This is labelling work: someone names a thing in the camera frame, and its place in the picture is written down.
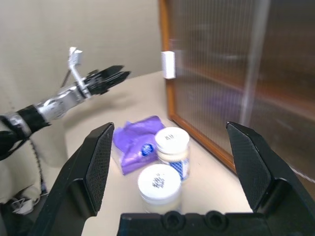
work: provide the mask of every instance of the wooden door frame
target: wooden door frame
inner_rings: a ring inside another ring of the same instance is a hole
[[[159,16],[160,16],[160,30],[162,40],[162,51],[169,51],[169,39],[171,35],[170,26],[170,1],[159,0]],[[196,139],[202,146],[210,151],[219,161],[226,165],[231,171],[236,172],[234,163],[230,160],[231,155],[222,149],[219,145],[210,140],[207,136],[202,134],[199,130],[189,124],[176,114],[176,97],[175,97],[175,83],[174,80],[165,79],[166,95],[167,95],[167,113],[170,120],[173,120],[180,127],[185,129],[194,139]]]

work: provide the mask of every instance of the table surface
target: table surface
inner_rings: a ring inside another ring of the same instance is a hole
[[[63,118],[68,156],[91,130],[110,121],[121,127],[127,120],[134,122],[157,115],[165,126],[176,126],[168,120],[166,110],[161,72],[128,79],[73,108]],[[137,189],[142,169],[123,176],[111,159],[100,212],[86,221],[83,236],[115,236],[121,213],[144,212]],[[183,213],[251,212],[238,178],[195,140],[190,142],[190,177],[183,184],[182,203]]]

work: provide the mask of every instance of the blue label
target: blue label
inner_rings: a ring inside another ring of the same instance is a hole
[[[179,173],[181,180],[187,179],[187,177],[189,175],[189,160],[188,160],[188,158],[185,159],[184,161],[169,162],[168,164]]]
[[[141,148],[142,156],[147,156],[154,151],[152,144],[144,144]]]

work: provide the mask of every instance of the label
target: label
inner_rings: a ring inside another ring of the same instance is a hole
[[[144,144],[141,148],[141,154],[142,156],[147,156],[151,154],[154,151],[152,144]]]
[[[173,167],[180,175],[181,181],[186,180],[189,176],[189,159],[186,158],[183,161],[177,161],[177,162],[167,162],[160,160],[163,164],[167,164],[171,167]]]
[[[155,178],[153,178],[152,186],[154,188],[164,188],[165,179],[163,178],[163,175],[157,174]]]
[[[173,139],[174,138],[174,135],[172,135],[172,134],[169,134],[169,135],[166,135],[165,136],[165,139],[166,140],[171,140],[171,139]]]

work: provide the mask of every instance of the blue logo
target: blue logo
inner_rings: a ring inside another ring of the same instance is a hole
[[[147,156],[154,151],[152,144],[144,144],[141,148],[142,156]]]

